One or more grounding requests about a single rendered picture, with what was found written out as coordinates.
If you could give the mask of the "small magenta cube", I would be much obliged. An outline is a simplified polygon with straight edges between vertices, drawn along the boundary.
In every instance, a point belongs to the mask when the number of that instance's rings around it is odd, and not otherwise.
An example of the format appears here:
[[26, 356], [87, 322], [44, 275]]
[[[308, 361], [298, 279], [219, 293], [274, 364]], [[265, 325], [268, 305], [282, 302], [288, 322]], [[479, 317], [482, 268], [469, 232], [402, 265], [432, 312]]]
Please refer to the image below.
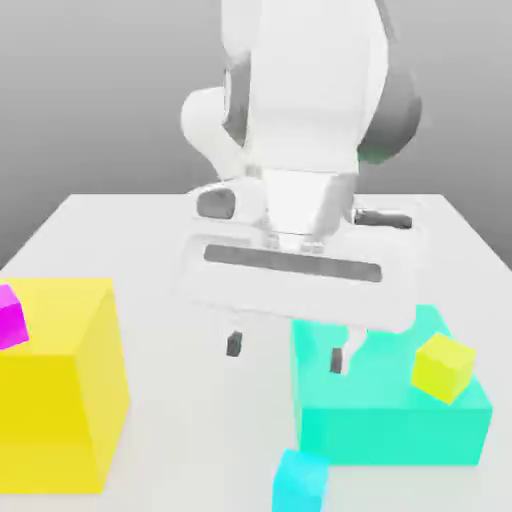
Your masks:
[[9, 284], [0, 284], [0, 350], [28, 340], [21, 302]]

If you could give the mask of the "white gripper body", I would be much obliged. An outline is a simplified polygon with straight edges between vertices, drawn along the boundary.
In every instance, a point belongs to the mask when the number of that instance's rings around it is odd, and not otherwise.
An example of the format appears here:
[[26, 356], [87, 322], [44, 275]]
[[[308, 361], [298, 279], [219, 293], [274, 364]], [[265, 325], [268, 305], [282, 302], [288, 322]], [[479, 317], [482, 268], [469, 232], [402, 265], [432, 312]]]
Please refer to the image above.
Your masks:
[[401, 333], [416, 318], [413, 231], [345, 229], [322, 254], [261, 246], [255, 230], [195, 234], [176, 289], [212, 307]]

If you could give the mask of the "large yellow box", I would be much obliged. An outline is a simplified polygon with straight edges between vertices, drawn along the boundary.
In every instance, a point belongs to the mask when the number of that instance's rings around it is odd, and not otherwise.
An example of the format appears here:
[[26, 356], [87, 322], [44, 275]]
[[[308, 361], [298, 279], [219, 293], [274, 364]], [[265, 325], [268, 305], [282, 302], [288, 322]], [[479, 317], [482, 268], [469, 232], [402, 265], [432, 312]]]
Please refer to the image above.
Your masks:
[[130, 398], [108, 278], [8, 278], [28, 341], [0, 349], [0, 493], [99, 494]]

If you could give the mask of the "small cyan cube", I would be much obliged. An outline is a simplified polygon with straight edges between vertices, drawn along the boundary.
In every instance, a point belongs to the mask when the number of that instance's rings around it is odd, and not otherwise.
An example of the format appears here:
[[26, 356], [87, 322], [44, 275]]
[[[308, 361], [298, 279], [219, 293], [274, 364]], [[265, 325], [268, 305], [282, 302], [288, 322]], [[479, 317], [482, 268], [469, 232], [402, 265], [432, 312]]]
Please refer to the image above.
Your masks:
[[286, 449], [272, 485], [272, 512], [322, 512], [329, 462], [307, 452]]

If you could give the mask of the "small yellow-green cube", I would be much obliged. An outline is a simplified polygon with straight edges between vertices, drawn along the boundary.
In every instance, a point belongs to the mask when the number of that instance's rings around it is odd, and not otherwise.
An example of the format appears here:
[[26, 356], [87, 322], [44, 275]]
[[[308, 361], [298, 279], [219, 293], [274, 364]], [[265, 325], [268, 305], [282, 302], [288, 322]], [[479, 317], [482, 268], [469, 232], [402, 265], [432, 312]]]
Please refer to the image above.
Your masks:
[[416, 350], [411, 384], [451, 405], [468, 387], [475, 359], [475, 349], [436, 333]]

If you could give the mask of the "large turquoise box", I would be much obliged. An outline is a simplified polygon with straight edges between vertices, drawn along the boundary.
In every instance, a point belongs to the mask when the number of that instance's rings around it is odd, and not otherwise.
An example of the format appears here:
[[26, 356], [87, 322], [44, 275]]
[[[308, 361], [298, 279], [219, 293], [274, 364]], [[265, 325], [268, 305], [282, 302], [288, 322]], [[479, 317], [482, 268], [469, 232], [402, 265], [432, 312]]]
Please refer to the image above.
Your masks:
[[402, 334], [368, 333], [346, 375], [331, 370], [344, 326], [291, 323], [291, 382], [300, 450], [338, 466], [474, 466], [493, 407], [477, 379], [447, 405], [411, 384], [419, 347], [449, 329], [432, 305]]

